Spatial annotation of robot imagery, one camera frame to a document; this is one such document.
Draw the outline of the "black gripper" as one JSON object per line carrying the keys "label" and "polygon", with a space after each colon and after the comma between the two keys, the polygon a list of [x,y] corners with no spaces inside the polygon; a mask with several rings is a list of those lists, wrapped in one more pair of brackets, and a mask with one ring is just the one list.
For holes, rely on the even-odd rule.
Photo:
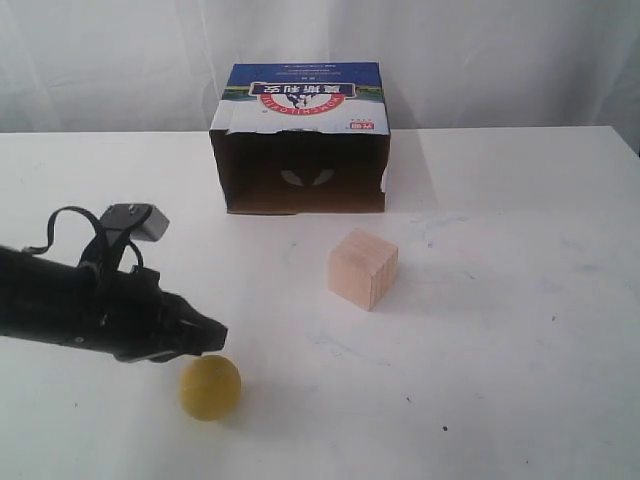
{"label": "black gripper", "polygon": [[168,362],[182,355],[216,352],[228,328],[159,287],[158,272],[134,268],[95,276],[92,350],[124,363]]}

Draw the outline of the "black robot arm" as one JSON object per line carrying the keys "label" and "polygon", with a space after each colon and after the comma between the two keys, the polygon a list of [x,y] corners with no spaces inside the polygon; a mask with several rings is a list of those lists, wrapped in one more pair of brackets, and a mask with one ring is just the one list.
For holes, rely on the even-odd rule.
{"label": "black robot arm", "polygon": [[133,363],[163,363],[223,349],[228,329],[159,287],[158,272],[135,266],[99,283],[72,267],[1,250],[1,334],[84,349]]}

